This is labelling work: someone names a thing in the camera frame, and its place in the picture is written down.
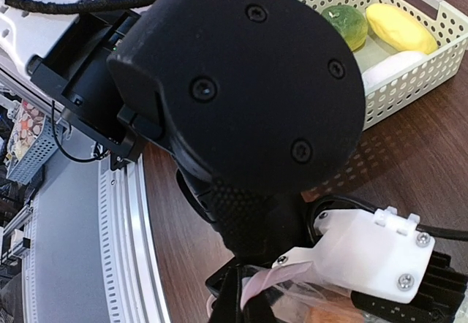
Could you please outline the yellow fake banana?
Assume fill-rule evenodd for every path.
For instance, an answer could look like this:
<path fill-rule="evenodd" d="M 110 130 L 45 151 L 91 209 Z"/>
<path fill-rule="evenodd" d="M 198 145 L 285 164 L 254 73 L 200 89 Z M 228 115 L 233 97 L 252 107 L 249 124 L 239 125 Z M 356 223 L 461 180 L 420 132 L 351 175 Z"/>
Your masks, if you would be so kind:
<path fill-rule="evenodd" d="M 438 49 L 434 36 L 408 12 L 389 4 L 371 4 L 366 19 L 372 31 L 399 52 L 431 54 Z"/>

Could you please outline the green plastic basket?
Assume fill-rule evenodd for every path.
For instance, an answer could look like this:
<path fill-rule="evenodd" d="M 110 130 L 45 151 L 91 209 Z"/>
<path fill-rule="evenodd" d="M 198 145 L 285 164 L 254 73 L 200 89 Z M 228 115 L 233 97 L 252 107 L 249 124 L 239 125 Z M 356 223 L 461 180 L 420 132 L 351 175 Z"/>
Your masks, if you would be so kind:
<path fill-rule="evenodd" d="M 355 50 L 366 95 L 364 128 L 452 78 L 467 51 L 467 15 L 444 0 L 299 0 L 329 18 L 355 8 L 366 41 Z"/>

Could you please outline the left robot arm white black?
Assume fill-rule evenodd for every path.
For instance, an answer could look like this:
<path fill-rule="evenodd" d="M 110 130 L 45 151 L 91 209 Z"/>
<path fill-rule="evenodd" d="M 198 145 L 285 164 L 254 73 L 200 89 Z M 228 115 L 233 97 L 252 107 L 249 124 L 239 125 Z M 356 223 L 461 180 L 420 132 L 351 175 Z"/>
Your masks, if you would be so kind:
<path fill-rule="evenodd" d="M 274 322 L 247 265 L 306 245 L 301 193 L 333 176 L 363 131 L 355 57 L 298 0 L 1 0 L 1 49 L 64 118 L 134 162 L 178 165 L 195 211 L 234 253 L 212 322 Z"/>

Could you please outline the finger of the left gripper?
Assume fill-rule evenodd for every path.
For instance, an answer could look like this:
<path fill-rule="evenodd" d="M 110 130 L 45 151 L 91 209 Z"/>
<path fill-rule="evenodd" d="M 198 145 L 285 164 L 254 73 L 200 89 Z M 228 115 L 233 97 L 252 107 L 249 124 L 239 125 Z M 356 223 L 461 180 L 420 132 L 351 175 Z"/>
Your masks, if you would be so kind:
<path fill-rule="evenodd" d="M 250 299 L 241 309 L 241 280 L 246 267 L 238 260 L 230 260 L 205 280 L 205 286 L 214 296 L 208 304 L 212 312 L 208 322 L 278 322 L 264 294 Z"/>

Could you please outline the clear zip top bag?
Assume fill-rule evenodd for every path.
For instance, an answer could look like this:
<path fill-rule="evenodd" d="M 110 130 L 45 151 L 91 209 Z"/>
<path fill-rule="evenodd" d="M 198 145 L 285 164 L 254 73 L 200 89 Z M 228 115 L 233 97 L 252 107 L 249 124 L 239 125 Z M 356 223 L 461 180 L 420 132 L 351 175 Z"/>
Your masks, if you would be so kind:
<path fill-rule="evenodd" d="M 242 290 L 249 280 L 260 273 L 260 267 L 246 267 L 245 278 L 241 280 Z M 382 322 L 383 320 L 362 309 L 356 308 L 351 300 L 351 292 L 340 288 L 320 286 L 297 280 L 283 281 L 264 289 L 260 294 L 267 297 L 278 322 Z M 206 302 L 206 315 L 212 312 Z"/>

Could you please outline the white fake potato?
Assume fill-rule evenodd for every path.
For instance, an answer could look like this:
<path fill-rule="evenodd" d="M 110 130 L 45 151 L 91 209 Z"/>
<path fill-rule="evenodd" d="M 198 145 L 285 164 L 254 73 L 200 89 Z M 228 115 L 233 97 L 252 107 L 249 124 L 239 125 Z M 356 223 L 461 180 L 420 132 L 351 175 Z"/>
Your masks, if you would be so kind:
<path fill-rule="evenodd" d="M 386 81 L 389 77 L 425 58 L 427 58 L 427 55 L 419 51 L 402 51 L 387 57 L 362 74 L 364 89 L 369 91 L 377 84 Z"/>

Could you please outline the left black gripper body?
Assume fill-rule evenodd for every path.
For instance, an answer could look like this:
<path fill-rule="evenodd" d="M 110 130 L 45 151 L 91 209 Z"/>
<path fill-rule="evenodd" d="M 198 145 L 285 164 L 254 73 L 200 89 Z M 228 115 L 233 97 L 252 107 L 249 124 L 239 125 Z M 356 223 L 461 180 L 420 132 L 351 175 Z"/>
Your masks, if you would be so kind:
<path fill-rule="evenodd" d="M 107 60 L 120 121 L 208 194 L 225 246 L 270 262 L 304 242 L 299 195 L 333 177 L 365 121 L 340 34 L 298 0 L 157 0 Z"/>

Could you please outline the green yellow fake mango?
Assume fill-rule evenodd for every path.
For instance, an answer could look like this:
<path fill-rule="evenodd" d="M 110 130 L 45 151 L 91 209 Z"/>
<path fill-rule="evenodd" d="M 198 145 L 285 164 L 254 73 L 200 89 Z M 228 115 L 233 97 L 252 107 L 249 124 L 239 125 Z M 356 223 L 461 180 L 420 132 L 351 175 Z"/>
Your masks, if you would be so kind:
<path fill-rule="evenodd" d="M 364 46 L 369 27 L 361 12 L 350 5 L 335 5 L 321 12 L 324 17 L 341 35 L 351 51 Z"/>

